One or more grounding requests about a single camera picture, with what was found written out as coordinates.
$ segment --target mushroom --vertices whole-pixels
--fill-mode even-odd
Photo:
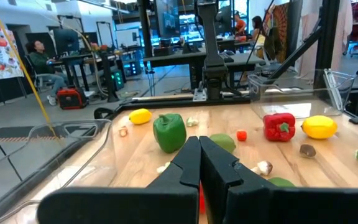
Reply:
[[[162,174],[162,172],[164,172],[165,169],[167,169],[167,167],[169,166],[169,164],[171,164],[171,162],[166,162],[164,166],[160,166],[159,168],[157,168],[157,173],[158,173],[158,174]]]
[[[120,135],[121,137],[125,137],[125,136],[127,136],[127,134],[128,134],[128,128],[127,128],[127,126],[122,126],[122,127],[119,129],[119,135]]]
[[[299,153],[301,154],[301,156],[311,159],[315,157],[316,150],[314,149],[313,146],[309,144],[303,144],[301,145],[301,149],[299,150]]]
[[[257,166],[255,166],[251,170],[258,175],[260,174],[269,175],[272,169],[273,169],[273,165],[269,161],[262,161],[262,162],[258,162]]]

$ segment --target woman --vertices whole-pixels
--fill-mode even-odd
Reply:
[[[260,16],[255,16],[254,18],[252,18],[252,27],[254,28],[254,32],[252,33],[252,40],[255,41],[255,46],[263,47],[266,39],[266,32],[263,28],[262,18]],[[260,58],[263,58],[263,49],[258,49],[256,55]]]
[[[58,73],[55,71],[53,66],[49,63],[54,62],[54,59],[49,59],[48,55],[45,53],[45,47],[41,41],[36,40],[34,42],[29,42],[25,45],[29,57],[37,74],[48,74],[45,78],[53,82],[52,94],[48,95],[48,101],[52,106],[55,106],[56,103],[56,94],[57,92],[67,86],[67,76],[63,73]]]

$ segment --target box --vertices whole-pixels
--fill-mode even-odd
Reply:
[[[321,77],[314,88],[314,77]],[[291,113],[295,118],[334,116],[344,111],[355,75],[331,70],[313,70],[304,75],[283,74],[273,84],[267,78],[249,75],[251,108],[263,118],[267,114]]]

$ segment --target office chair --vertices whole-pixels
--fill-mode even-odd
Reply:
[[[50,74],[37,74],[37,72],[34,69],[34,65],[31,62],[31,59],[28,55],[24,56],[25,61],[26,61],[26,69],[29,68],[30,73],[34,74],[34,86],[37,89],[37,91],[39,93],[41,93],[42,91],[42,87],[45,86],[52,86],[53,83],[46,78],[46,76],[49,76]]]

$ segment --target small red cube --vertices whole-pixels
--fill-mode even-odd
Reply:
[[[237,140],[238,140],[238,141],[245,141],[245,140],[247,140],[247,131],[245,131],[245,130],[238,130],[238,131],[237,131]]]

